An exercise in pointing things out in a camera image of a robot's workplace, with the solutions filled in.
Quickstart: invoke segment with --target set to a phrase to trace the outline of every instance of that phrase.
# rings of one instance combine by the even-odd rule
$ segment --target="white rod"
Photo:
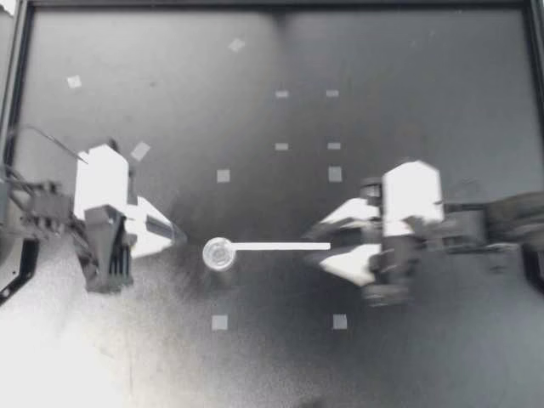
[[[328,251],[330,242],[233,242],[236,251]]]

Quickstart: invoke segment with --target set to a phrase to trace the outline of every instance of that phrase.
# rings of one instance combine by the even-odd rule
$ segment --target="robotic arm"
[[[132,258],[184,244],[187,237],[144,197],[133,193],[133,171],[115,142],[80,152],[79,157],[73,198],[56,183],[29,183],[6,167],[0,194],[8,197],[3,202],[12,201],[19,208],[21,228],[8,227],[4,208],[1,232],[36,243],[69,233],[87,290],[119,292],[133,283]],[[14,281],[0,287],[4,298],[13,293]]]

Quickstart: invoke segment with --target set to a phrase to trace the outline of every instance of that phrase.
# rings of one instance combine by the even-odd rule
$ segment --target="cable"
[[[85,164],[88,164],[85,160],[83,160],[76,152],[68,149],[64,144],[62,144],[59,140],[54,138],[53,136],[48,135],[45,133],[42,129],[39,127],[33,126],[33,125],[19,125],[18,127],[13,127],[9,132],[9,138],[13,138],[17,131],[19,133],[23,130],[30,129],[33,130],[35,133],[39,134],[40,136],[43,136],[44,138],[50,140],[51,142],[55,143],[57,146],[59,146],[62,150],[64,150],[66,153],[68,153],[70,156],[75,157],[77,160],[81,160]]]

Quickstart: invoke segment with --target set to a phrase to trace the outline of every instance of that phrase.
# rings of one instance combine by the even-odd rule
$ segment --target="small white square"
[[[134,147],[134,150],[130,154],[134,159],[141,162],[141,160],[144,158],[145,155],[147,155],[147,152],[150,151],[150,146],[145,142],[139,142],[136,144],[136,147]]]
[[[276,143],[274,145],[274,148],[278,151],[285,151],[289,150],[289,144],[288,143]]]
[[[218,170],[218,183],[230,182],[230,170],[228,168],[222,168]]]
[[[212,316],[212,330],[229,330],[229,316],[227,314],[214,314]]]
[[[82,79],[79,77],[79,75],[68,76],[66,81],[68,82],[70,89],[80,88],[82,86]]]
[[[327,143],[326,148],[328,150],[341,150],[342,144],[338,142],[331,142],[331,143]]]
[[[229,44],[229,49],[233,53],[237,53],[237,52],[241,51],[245,46],[246,46],[246,43],[244,42],[244,40],[241,40],[240,38],[235,38]]]
[[[348,330],[348,316],[345,314],[333,314],[332,330]]]
[[[342,183],[342,168],[338,166],[329,167],[329,181],[331,183]]]
[[[280,89],[278,91],[275,91],[275,97],[277,99],[287,99],[289,98],[289,91],[286,89]]]
[[[325,95],[327,98],[338,98],[340,96],[340,91],[337,89],[327,89]]]

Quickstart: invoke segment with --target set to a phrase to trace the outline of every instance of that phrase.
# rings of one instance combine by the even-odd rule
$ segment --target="dark tabletop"
[[[515,254],[493,273],[485,258],[429,253],[414,300],[384,309],[297,253],[242,253],[222,277],[200,260],[214,236],[296,240],[362,178],[406,157],[439,168],[450,199],[540,190],[533,87],[514,9],[39,11],[21,121],[74,150],[114,138],[130,156],[148,144],[136,189],[190,244],[136,261],[134,287],[114,297],[84,291],[69,241],[45,244],[35,279],[0,309],[0,361],[16,367],[0,371],[8,396],[34,390],[18,395],[25,406],[540,406],[544,297]],[[74,189],[73,159],[30,133],[15,165]],[[342,183],[328,182],[329,166],[342,167]],[[219,169],[229,183],[217,183]],[[332,330],[333,314],[348,330]],[[212,330],[213,315],[228,315],[227,331]]]

